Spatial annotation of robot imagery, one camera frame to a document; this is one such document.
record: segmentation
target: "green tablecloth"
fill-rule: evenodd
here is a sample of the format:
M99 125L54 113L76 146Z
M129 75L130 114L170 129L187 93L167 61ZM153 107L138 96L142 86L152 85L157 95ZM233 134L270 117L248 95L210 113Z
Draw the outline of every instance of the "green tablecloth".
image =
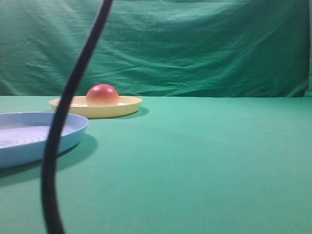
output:
M52 97L0 97L0 112ZM312 99L146 97L58 160L72 234L312 233ZM40 163L0 171L1 234L42 234Z

